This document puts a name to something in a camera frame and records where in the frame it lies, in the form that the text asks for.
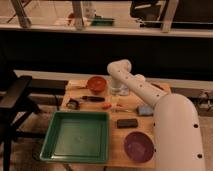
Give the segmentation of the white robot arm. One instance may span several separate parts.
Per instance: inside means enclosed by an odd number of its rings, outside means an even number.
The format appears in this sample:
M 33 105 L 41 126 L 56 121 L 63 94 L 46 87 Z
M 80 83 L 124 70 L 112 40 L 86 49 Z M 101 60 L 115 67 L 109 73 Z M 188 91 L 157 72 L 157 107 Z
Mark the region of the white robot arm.
M 131 74 L 129 60 L 111 62 L 111 90 L 127 86 L 153 108 L 155 171 L 206 171 L 197 110 L 185 96 L 167 93 Z

